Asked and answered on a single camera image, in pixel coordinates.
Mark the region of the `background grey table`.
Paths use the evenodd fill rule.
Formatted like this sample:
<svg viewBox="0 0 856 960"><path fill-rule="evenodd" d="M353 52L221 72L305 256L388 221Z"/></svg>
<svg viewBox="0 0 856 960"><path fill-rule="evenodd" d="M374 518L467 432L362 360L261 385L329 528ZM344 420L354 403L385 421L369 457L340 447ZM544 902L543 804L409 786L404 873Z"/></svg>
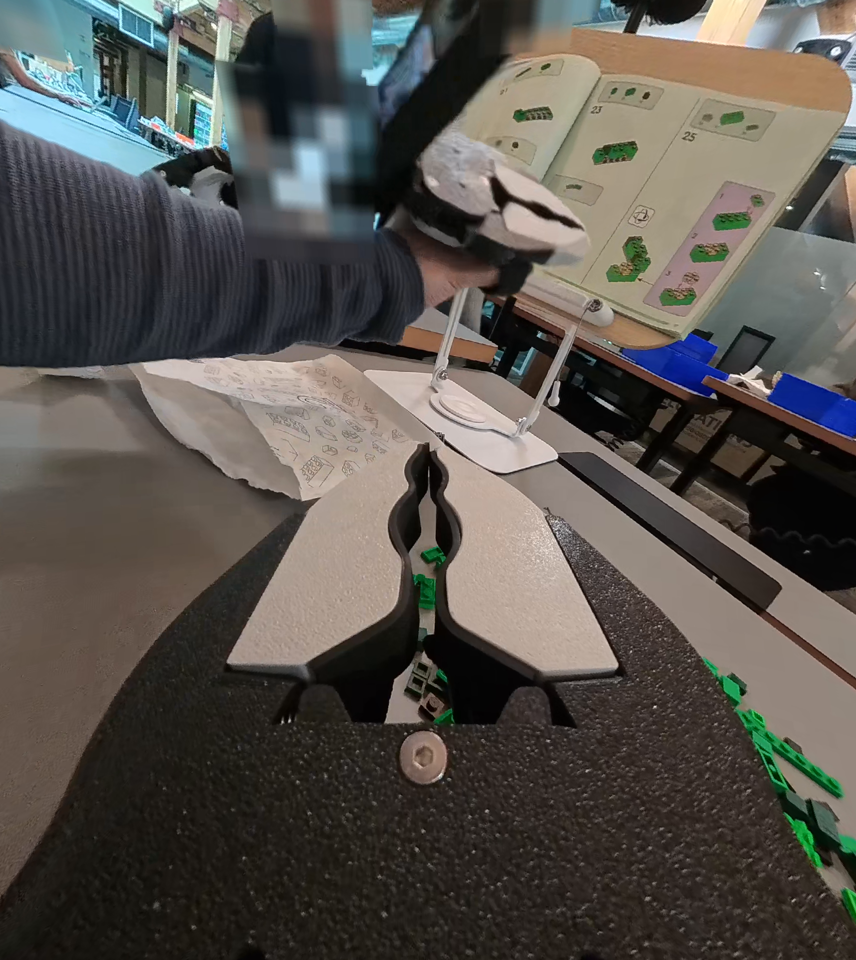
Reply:
<svg viewBox="0 0 856 960"><path fill-rule="evenodd" d="M0 120L132 175L142 174L168 159L117 121L20 86L0 88Z"/></svg>

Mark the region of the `person's left hand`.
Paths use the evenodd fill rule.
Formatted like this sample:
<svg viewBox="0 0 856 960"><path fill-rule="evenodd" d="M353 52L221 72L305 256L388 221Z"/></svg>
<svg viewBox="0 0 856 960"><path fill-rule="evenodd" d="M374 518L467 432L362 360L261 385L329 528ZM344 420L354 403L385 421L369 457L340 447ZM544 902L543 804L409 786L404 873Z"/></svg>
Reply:
<svg viewBox="0 0 856 960"><path fill-rule="evenodd" d="M404 241L421 275L425 308L434 308L469 289L496 296L517 292L530 272L525 264L497 268L468 251L448 246L422 233L409 223L389 230Z"/></svg>

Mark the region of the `black picture frame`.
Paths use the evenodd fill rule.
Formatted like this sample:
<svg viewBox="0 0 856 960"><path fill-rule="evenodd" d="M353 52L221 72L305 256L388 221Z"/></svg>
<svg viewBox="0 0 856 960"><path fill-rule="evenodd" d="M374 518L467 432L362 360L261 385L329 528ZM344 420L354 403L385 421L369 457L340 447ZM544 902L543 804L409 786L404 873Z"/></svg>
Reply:
<svg viewBox="0 0 856 960"><path fill-rule="evenodd" d="M759 366L774 341L770 334L743 325L717 361L715 370L729 376L744 375Z"/></svg>

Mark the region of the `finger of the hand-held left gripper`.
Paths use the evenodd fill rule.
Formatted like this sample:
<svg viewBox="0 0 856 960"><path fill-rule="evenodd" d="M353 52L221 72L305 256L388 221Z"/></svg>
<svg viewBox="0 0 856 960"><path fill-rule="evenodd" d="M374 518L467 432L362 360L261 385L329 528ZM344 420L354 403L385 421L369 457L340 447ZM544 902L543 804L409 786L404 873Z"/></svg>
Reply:
<svg viewBox="0 0 856 960"><path fill-rule="evenodd" d="M582 227L500 151L460 133L436 139L418 160L412 218L426 227Z"/></svg>
<svg viewBox="0 0 856 960"><path fill-rule="evenodd" d="M563 202L510 200L486 214L476 234L539 264L577 263L591 247L584 224Z"/></svg>

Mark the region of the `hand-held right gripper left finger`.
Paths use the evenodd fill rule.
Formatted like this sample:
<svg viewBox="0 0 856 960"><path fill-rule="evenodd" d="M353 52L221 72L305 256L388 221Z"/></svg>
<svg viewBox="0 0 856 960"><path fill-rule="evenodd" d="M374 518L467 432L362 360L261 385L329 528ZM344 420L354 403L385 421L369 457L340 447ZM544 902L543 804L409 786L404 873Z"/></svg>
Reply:
<svg viewBox="0 0 856 960"><path fill-rule="evenodd" d="M416 649L410 550L430 447L409 443L314 503L227 658L306 683L391 684Z"/></svg>

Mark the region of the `person's left forearm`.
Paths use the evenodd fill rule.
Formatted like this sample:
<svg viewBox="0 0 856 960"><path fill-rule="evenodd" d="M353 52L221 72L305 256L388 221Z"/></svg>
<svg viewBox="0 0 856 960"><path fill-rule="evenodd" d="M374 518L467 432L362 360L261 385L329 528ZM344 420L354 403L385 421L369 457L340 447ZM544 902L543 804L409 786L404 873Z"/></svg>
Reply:
<svg viewBox="0 0 856 960"><path fill-rule="evenodd" d="M407 244L343 266L254 259L242 220L0 121L0 367L397 343L425 311Z"/></svg>

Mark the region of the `black corrugated foam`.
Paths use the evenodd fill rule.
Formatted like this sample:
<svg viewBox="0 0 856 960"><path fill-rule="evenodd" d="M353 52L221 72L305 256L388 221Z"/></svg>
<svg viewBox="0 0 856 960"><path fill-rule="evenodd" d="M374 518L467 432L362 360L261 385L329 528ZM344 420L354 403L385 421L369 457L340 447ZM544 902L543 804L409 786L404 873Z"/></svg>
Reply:
<svg viewBox="0 0 856 960"><path fill-rule="evenodd" d="M856 497L786 465L746 510L752 546L824 593L856 588Z"/></svg>

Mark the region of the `instruction booklet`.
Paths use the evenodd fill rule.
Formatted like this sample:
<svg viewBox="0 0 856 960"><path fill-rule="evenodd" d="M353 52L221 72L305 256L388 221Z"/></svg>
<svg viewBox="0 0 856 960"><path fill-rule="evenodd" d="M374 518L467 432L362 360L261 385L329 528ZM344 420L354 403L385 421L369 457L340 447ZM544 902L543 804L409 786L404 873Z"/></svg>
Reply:
<svg viewBox="0 0 856 960"><path fill-rule="evenodd" d="M841 131L842 70L789 55L771 91L722 69L670 78L574 53L504 67L460 129L584 225L587 253L536 267L521 297L588 320L600 302L661 345L691 333Z"/></svg>

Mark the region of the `white base book stand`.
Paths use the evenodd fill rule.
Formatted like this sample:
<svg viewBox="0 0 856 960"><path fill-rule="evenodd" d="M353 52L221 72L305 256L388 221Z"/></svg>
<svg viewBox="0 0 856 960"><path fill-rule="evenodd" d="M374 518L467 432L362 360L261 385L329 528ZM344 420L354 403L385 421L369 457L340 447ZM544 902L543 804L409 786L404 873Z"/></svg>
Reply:
<svg viewBox="0 0 856 960"><path fill-rule="evenodd" d="M833 64L826 58L812 54L790 54L751 49L744 46L673 40L645 35L614 33L605 30L575 29L571 32L566 49L554 54L530 54L509 60L506 65L496 71L493 78L504 67L515 64L522 59L567 53L574 53L579 56L585 55L590 60L598 61L601 66L626 66L633 69L654 66L657 73L665 73L670 78L675 79L688 77L704 79L708 68L722 69L727 76L733 79L734 89L737 92L746 92L750 86L762 87L765 92L771 91L775 79L786 78L791 66L801 64L798 59L789 60L789 56L812 56ZM493 78L489 79L480 91ZM458 131L458 134L467 138L470 137L460 129L458 121L479 92L458 114L455 122L454 129ZM439 226L436 232L441 238L445 234L449 234L451 239L481 239L477 236L476 229L476 226L467 226L465 230L458 230L456 226ZM523 302L538 308L544 308L538 303L521 296L522 289L520 298ZM703 315L696 328L702 324L706 315L715 306L722 294ZM587 332L590 334L598 335L615 346L631 350L659 349L671 342L684 339L654 344L651 330L623 318L615 319L612 311L599 301L591 302L591 315L588 319L570 318L545 308L550 315L562 318L565 323L565 333L559 348L559 354L553 360L549 373L539 387L529 410L520 418L512 419L507 414L501 414L480 401L468 390L448 380L449 345L454 339L455 325L464 299L465 295L462 293L458 294L455 299L453 304L455 316L448 323L443 345L437 355L432 372L397 373L387 370L372 370L367 373L367 377L394 401L406 408L410 414L420 420L424 426L431 429L435 434L442 436L448 445L480 467L495 474L512 474L529 467L552 462L557 458L556 451L552 447L532 435L531 426L537 419L546 396L550 396L553 403L556 402L560 388L558 382L560 369L566 362L567 353L571 349L577 334L582 332L582 326L587 326Z"/></svg>

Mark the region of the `background storage shelves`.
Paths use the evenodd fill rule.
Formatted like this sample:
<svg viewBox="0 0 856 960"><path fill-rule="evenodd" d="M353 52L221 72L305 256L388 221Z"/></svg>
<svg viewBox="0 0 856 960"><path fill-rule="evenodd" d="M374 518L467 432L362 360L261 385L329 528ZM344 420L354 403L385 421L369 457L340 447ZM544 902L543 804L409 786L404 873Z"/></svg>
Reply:
<svg viewBox="0 0 856 960"><path fill-rule="evenodd" d="M210 144L217 63L270 2L0 2L0 89L117 121L168 159Z"/></svg>

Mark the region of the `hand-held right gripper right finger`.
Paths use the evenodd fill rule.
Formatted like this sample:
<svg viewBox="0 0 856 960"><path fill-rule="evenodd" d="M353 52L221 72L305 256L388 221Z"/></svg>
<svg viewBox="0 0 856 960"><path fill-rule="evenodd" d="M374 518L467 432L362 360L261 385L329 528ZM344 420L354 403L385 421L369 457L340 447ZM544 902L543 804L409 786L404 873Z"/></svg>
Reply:
<svg viewBox="0 0 856 960"><path fill-rule="evenodd" d="M526 680L614 676L617 657L545 513L530 498L448 448L432 451L438 631Z"/></svg>

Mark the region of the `black and white device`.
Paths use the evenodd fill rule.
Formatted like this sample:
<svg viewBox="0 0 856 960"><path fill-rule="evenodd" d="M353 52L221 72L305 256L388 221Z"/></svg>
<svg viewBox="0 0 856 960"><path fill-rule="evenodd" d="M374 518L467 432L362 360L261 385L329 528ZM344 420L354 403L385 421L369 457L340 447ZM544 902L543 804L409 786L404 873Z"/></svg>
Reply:
<svg viewBox="0 0 856 960"><path fill-rule="evenodd" d="M145 171L167 186L213 209L239 208L229 151L221 147L190 150Z"/></svg>

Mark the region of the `white printed paper bag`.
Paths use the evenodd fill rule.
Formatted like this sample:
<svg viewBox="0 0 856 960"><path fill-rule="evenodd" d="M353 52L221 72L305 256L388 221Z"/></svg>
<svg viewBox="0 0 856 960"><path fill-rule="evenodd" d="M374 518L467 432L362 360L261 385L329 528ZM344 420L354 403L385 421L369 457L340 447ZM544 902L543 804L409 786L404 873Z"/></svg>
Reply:
<svg viewBox="0 0 856 960"><path fill-rule="evenodd" d="M209 358L119 366L39 367L42 376L131 373L157 421L231 479L300 501L393 453L427 443L423 427L336 354L290 362Z"/></svg>

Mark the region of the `background wooden table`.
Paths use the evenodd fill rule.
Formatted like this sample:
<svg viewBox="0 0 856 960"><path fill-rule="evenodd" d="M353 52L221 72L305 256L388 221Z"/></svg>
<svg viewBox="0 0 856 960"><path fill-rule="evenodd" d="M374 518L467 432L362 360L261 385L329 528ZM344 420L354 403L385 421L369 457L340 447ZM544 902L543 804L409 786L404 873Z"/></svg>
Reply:
<svg viewBox="0 0 856 960"><path fill-rule="evenodd" d="M496 299L491 339L501 350L494 372L507 378L519 357L534 351L550 363L565 333L562 318L540 315L517 296ZM686 390L627 360L613 347L579 334L562 368L559 414L617 450L646 442L637 468L651 474L692 420L714 413L712 395Z"/></svg>
<svg viewBox="0 0 856 960"><path fill-rule="evenodd" d="M735 437L767 456L790 464L819 481L856 498L856 438L848 438L789 412L748 390L707 377L727 420L686 463L670 486L681 496L708 469L725 441Z"/></svg>

